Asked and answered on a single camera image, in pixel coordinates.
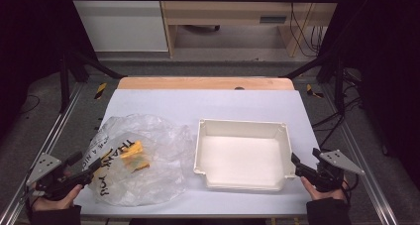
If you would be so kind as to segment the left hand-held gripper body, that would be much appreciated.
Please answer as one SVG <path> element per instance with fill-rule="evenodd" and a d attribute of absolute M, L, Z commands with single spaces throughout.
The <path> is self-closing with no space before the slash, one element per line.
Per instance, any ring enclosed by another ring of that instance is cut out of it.
<path fill-rule="evenodd" d="M 76 185 L 84 186 L 92 181 L 94 176 L 90 178 L 87 169 L 67 176 L 65 174 L 68 168 L 66 160 L 62 161 L 43 153 L 36 161 L 26 181 L 29 194 L 58 201 L 63 199 Z"/>

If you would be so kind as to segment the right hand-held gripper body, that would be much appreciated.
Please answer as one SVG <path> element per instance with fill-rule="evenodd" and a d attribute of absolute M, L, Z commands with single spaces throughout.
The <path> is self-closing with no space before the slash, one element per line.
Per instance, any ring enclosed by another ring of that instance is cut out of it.
<path fill-rule="evenodd" d="M 319 162 L 313 170 L 313 177 L 308 179 L 320 192 L 339 189 L 344 182 L 344 171 L 353 172 L 356 175 L 366 174 L 340 150 L 321 152 L 321 157 L 326 163 Z"/>

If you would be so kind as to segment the white plastic bin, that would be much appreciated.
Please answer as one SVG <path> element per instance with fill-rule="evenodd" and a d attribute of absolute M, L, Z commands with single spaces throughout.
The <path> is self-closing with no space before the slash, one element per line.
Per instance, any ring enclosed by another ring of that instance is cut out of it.
<path fill-rule="evenodd" d="M 295 178 L 284 123 L 202 120 L 193 171 L 209 188 L 280 191 Z"/>

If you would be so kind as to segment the clear printed plastic bag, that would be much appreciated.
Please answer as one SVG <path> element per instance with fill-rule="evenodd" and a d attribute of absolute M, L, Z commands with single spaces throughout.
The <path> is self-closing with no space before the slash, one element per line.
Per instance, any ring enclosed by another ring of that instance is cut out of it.
<path fill-rule="evenodd" d="M 141 141 L 150 166 L 129 172 L 120 155 Z M 89 184 L 96 200 L 114 206 L 168 202 L 186 189 L 187 169 L 195 146 L 191 129 L 155 115 L 111 117 L 99 129 L 84 154 L 82 168 L 95 160 L 102 165 Z"/>

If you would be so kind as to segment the person's right hand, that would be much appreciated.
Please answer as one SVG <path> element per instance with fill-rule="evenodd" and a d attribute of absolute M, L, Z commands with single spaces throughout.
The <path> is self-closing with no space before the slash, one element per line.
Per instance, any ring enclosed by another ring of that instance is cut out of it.
<path fill-rule="evenodd" d="M 326 198 L 333 198 L 333 199 L 339 199 L 339 200 L 345 200 L 346 196 L 345 193 L 341 189 L 336 189 L 328 192 L 320 192 L 318 191 L 311 183 L 310 181 L 302 176 L 300 178 L 300 181 L 302 182 L 302 185 L 306 189 L 306 191 L 310 194 L 310 197 L 313 200 L 320 200 L 320 199 L 326 199 Z"/>

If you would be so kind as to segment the person's left hand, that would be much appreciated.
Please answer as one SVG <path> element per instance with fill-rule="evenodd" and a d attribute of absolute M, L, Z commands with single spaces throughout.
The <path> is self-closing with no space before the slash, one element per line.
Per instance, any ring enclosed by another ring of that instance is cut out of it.
<path fill-rule="evenodd" d="M 80 184 L 76 185 L 63 199 L 58 201 L 38 197 L 33 201 L 32 210 L 39 212 L 68 209 L 73 206 L 73 200 L 77 197 L 81 189 L 82 186 Z"/>

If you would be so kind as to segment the yellow packet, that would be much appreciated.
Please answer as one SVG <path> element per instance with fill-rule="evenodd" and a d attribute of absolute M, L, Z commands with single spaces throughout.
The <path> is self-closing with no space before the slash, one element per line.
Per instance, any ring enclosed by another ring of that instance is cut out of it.
<path fill-rule="evenodd" d="M 149 158 L 141 141 L 136 141 L 130 148 L 124 149 L 120 158 L 129 172 L 146 169 L 150 166 Z"/>

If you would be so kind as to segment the yellow black tape piece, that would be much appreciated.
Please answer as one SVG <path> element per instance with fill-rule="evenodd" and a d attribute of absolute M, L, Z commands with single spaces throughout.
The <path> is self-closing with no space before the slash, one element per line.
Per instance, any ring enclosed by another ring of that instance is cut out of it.
<path fill-rule="evenodd" d="M 95 93 L 95 96 L 94 96 L 94 99 L 95 100 L 97 100 L 97 99 L 100 99 L 101 98 L 101 96 L 102 96 L 102 94 L 103 94 L 103 92 L 104 92 L 104 90 L 105 90 L 105 88 L 106 88 L 106 86 L 107 86 L 107 83 L 101 83 L 99 86 L 98 86 L 98 89 L 97 89 L 97 91 L 96 91 L 96 93 Z"/>
<path fill-rule="evenodd" d="M 313 91 L 311 84 L 307 84 L 306 85 L 306 92 L 308 95 L 317 97 L 317 98 L 324 98 L 324 94 L 323 93 L 316 93 Z"/>

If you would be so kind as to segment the black metal stand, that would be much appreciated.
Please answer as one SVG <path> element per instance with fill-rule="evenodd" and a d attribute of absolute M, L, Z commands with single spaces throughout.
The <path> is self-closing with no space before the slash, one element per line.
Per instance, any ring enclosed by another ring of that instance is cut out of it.
<path fill-rule="evenodd" d="M 68 73 L 71 72 L 77 82 L 86 82 L 89 78 L 89 73 L 85 69 L 86 65 L 90 65 L 114 79 L 122 79 L 124 77 L 123 74 L 120 74 L 100 63 L 98 59 L 85 56 L 79 52 L 64 53 L 59 61 L 61 93 L 60 113 L 63 113 L 70 104 Z"/>
<path fill-rule="evenodd" d="M 345 114 L 345 103 L 344 103 L 344 62 L 337 51 L 326 51 L 324 54 L 317 56 L 313 60 L 305 63 L 303 66 L 295 69 L 294 71 L 283 75 L 282 78 L 293 79 L 298 75 L 320 66 L 316 79 L 319 83 L 328 82 L 332 76 L 335 77 L 334 86 L 334 105 L 341 115 Z"/>

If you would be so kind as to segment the black curtain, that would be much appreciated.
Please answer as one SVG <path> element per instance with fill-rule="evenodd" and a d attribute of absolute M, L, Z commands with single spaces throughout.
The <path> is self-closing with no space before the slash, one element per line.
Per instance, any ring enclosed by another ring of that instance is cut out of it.
<path fill-rule="evenodd" d="M 362 74 L 361 97 L 373 124 L 420 189 L 420 0 L 340 3 L 325 47 L 351 19 L 342 60 Z"/>
<path fill-rule="evenodd" d="M 0 0 L 0 139 L 12 129 L 29 86 L 59 71 L 62 52 L 53 29 L 75 52 L 96 58 L 71 0 Z"/>

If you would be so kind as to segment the white table cover sheet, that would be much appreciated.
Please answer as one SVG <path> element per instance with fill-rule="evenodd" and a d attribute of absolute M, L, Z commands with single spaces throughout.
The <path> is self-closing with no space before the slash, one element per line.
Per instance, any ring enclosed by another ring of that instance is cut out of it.
<path fill-rule="evenodd" d="M 292 153 L 307 165 L 316 163 L 312 150 L 318 144 L 296 90 L 116 90 L 105 115 L 131 113 L 153 114 L 189 126 L 194 161 L 202 120 L 284 123 Z M 82 190 L 76 201 L 86 216 L 117 218 L 268 218 L 306 213 L 310 197 L 298 177 L 280 191 L 209 188 L 193 168 L 194 163 L 187 169 L 186 191 L 169 202 L 118 207 L 95 201 L 89 189 Z"/>

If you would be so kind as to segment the grey desk label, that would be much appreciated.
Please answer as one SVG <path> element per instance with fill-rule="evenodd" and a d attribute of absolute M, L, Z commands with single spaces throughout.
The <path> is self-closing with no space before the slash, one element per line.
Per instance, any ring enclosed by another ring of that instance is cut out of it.
<path fill-rule="evenodd" d="M 287 20 L 286 16 L 261 16 L 261 24 L 284 24 Z"/>

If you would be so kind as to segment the white cabinet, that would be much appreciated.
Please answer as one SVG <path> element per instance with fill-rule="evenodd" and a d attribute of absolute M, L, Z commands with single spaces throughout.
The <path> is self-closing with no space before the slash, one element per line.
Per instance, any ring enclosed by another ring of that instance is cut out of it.
<path fill-rule="evenodd" d="M 166 52 L 158 1 L 74 1 L 96 52 Z"/>

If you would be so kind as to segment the wooden desk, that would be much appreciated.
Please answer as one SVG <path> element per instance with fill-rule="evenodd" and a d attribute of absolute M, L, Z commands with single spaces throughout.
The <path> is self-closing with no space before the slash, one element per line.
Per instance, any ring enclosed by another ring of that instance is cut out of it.
<path fill-rule="evenodd" d="M 334 3 L 193 2 L 163 1 L 163 16 L 172 31 L 177 26 L 272 25 L 279 29 L 289 56 L 304 44 L 308 27 L 326 28 Z M 286 16 L 284 24 L 261 24 L 261 16 Z"/>

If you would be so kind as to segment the aluminium frame rail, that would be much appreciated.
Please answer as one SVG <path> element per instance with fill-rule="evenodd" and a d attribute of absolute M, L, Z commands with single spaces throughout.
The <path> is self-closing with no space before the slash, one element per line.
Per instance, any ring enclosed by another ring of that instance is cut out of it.
<path fill-rule="evenodd" d="M 43 153 L 49 154 L 53 151 L 55 144 L 68 119 L 70 118 L 70 115 L 80 97 L 83 88 L 84 83 L 76 82 L 74 84 L 68 104 L 64 107 L 63 111 L 58 114 L 52 128 L 48 133 L 48 136 L 44 140 L 44 143 L 35 156 L 35 160 L 37 160 Z M 0 214 L 0 225 L 14 225 L 18 219 L 22 209 L 25 207 L 24 195 L 26 194 L 26 181 L 28 178 L 29 173 L 26 172 L 24 179 L 20 183 L 13 199 Z"/>
<path fill-rule="evenodd" d="M 371 168 L 372 156 L 363 153 L 363 145 L 356 138 L 350 123 L 359 111 L 360 96 L 356 89 L 346 86 L 344 92 L 345 114 L 338 115 L 335 130 L 331 136 L 323 140 L 322 148 L 341 150 L 365 175 L 349 176 L 350 186 L 354 189 L 348 192 L 351 199 L 351 218 L 355 225 L 399 225 L 396 216 L 381 189 L 376 175 Z"/>

